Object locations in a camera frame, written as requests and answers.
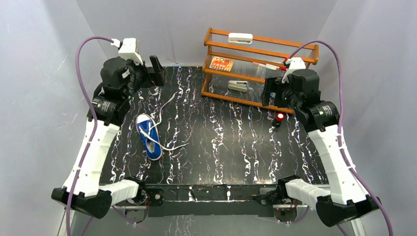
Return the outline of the white box top shelf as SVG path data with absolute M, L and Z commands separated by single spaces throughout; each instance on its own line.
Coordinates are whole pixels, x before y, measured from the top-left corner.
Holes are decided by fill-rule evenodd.
M 253 35 L 250 33 L 236 33 L 232 32 L 228 34 L 228 43 L 231 44 L 252 44 Z

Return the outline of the orange snack packet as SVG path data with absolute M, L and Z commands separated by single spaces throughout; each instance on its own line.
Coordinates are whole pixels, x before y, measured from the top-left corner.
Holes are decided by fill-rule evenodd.
M 209 68 L 214 70 L 231 72 L 233 64 L 233 59 L 214 56 L 209 64 Z

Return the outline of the red emergency button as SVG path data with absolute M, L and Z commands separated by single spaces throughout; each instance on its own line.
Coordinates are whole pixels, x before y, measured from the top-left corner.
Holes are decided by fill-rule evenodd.
M 284 116 L 283 113 L 277 113 L 274 117 L 273 122 L 272 122 L 272 126 L 274 128 L 280 127 L 284 119 L 285 119 L 285 116 Z

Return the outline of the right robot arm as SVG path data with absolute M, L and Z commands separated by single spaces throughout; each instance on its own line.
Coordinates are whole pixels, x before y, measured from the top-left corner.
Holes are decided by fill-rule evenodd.
M 342 150 L 338 131 L 340 114 L 334 103 L 321 99 L 319 75 L 311 69 L 298 69 L 284 78 L 266 78 L 262 101 L 275 93 L 275 106 L 286 105 L 295 113 L 319 153 L 329 189 L 309 184 L 293 175 L 279 179 L 276 195 L 280 202 L 299 200 L 315 210 L 324 225 L 332 227 L 377 210 L 374 200 L 357 180 L 348 152 Z

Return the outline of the wooden shelf rack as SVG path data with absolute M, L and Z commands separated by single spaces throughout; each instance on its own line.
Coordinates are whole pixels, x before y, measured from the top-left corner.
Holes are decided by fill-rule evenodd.
M 206 78 L 201 94 L 211 98 L 293 114 L 291 109 L 274 106 L 274 99 L 271 97 L 269 105 L 262 106 L 261 97 L 265 79 L 283 77 L 285 71 L 265 69 L 252 62 L 284 67 L 283 61 L 302 46 L 302 43 L 253 35 L 253 42 L 250 45 L 231 44 L 228 43 L 229 33 L 231 32 L 209 28 L 204 37 L 204 46 L 208 51 L 202 68 Z M 231 72 L 210 69 L 209 64 L 214 56 L 233 59 L 234 64 Z M 249 89 L 247 92 L 230 90 L 228 89 L 229 81 L 247 81 Z

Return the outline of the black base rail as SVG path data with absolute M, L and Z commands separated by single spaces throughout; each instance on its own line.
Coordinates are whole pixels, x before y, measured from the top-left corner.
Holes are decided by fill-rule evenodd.
M 141 201 L 116 204 L 135 222 L 147 217 L 252 215 L 282 223 L 296 223 L 307 213 L 300 200 L 281 198 L 275 184 L 146 184 Z

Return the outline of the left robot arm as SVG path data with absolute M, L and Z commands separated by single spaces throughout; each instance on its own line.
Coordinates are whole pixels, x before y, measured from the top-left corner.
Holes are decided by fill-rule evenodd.
M 130 110 L 130 100 L 141 88 L 161 87 L 166 69 L 157 56 L 150 56 L 151 66 L 136 65 L 131 59 L 116 57 L 103 63 L 102 82 L 94 90 L 88 111 L 86 132 L 76 162 L 67 180 L 54 188 L 51 198 L 70 209 L 103 218 L 109 209 L 126 200 L 136 205 L 145 202 L 143 181 L 134 177 L 100 185 L 102 169 L 111 143 L 121 130 Z

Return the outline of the blue canvas sneaker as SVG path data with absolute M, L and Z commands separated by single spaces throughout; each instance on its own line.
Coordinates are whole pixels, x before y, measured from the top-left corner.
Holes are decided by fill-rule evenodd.
M 145 146 L 147 156 L 152 161 L 162 157 L 162 147 L 159 143 L 159 134 L 156 122 L 147 114 L 139 114 L 136 118 L 136 128 Z

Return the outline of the grey stapler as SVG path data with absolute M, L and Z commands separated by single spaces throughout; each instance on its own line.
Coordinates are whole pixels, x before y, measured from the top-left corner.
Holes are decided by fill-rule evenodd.
M 247 81 L 229 81 L 228 89 L 239 91 L 239 92 L 247 92 L 249 89 L 248 82 Z

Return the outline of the white shoelace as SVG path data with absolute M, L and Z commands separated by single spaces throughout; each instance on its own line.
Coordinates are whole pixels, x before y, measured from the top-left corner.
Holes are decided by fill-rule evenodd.
M 158 122 L 156 122 L 155 120 L 155 122 L 156 122 L 156 127 L 157 127 L 157 130 L 158 130 L 158 134 L 159 134 L 159 143 L 160 143 L 160 137 L 162 136 L 163 137 L 163 139 L 166 137 L 166 135 L 168 134 L 168 131 L 169 131 L 169 129 L 170 129 L 170 125 L 168 124 L 168 130 L 166 130 L 165 128 L 166 128 L 166 126 L 165 125 L 162 125 L 162 126 L 160 126 L 160 124 L 161 124 L 161 122 L 163 121 L 163 119 L 162 119 L 162 112 L 163 112 L 163 108 L 169 103 L 169 102 L 171 102 L 175 97 L 176 97 L 176 94 L 177 94 L 177 92 L 175 92 L 172 96 L 171 96 L 171 98 L 167 101 L 167 102 L 165 102 L 161 107 L 160 107 L 160 109 L 159 109 L 159 114 L 158 114 L 158 118 L 159 118 L 159 121 Z M 162 151 L 164 152 L 164 151 L 173 151 L 173 150 L 175 150 L 175 149 L 178 149 L 178 148 L 181 148 L 181 147 L 184 147 L 184 146 L 186 146 L 187 144 L 182 144 L 182 145 L 179 145 L 178 147 L 165 147 L 164 145 L 162 145 L 161 144 L 161 147 L 162 147 Z

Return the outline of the red white marker pen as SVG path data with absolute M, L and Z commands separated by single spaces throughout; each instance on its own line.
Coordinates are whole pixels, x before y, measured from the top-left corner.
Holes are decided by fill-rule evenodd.
M 261 64 L 261 63 L 258 63 L 258 62 L 252 62 L 252 63 L 254 65 L 258 66 L 258 67 L 262 67 L 262 68 L 273 70 L 273 71 L 278 71 L 278 70 L 286 71 L 287 70 L 286 67 L 275 66 L 275 65 L 272 65 L 272 64 Z

